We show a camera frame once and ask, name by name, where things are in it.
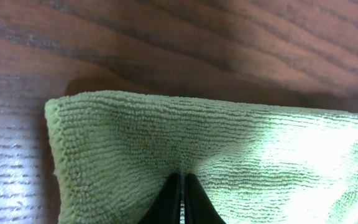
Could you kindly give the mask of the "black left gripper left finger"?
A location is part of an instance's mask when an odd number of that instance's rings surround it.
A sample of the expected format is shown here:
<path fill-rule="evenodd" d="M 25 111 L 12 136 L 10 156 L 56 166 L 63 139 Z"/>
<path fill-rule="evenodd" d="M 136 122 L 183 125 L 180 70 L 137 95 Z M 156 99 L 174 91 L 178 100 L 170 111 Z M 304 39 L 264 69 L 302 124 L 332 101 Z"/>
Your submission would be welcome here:
<path fill-rule="evenodd" d="M 180 206 L 181 175 L 170 174 L 138 224 L 179 224 Z"/>

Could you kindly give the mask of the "green microfiber cloth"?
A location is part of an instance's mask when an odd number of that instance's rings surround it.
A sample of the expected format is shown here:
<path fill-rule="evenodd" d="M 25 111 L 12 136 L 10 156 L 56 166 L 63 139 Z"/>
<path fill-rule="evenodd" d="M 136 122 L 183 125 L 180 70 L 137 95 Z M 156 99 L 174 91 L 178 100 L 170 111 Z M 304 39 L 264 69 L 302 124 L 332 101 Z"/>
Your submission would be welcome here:
<path fill-rule="evenodd" d="M 358 113 L 97 91 L 45 118 L 60 223 L 136 223 L 173 172 L 227 223 L 358 223 Z"/>

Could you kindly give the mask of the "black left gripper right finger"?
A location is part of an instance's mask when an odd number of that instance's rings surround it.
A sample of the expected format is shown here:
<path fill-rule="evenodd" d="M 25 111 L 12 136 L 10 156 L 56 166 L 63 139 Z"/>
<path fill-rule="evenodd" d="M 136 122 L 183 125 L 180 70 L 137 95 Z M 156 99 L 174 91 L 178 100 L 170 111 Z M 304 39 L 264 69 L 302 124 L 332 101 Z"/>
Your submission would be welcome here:
<path fill-rule="evenodd" d="M 185 177 L 185 224 L 226 224 L 194 174 Z"/>

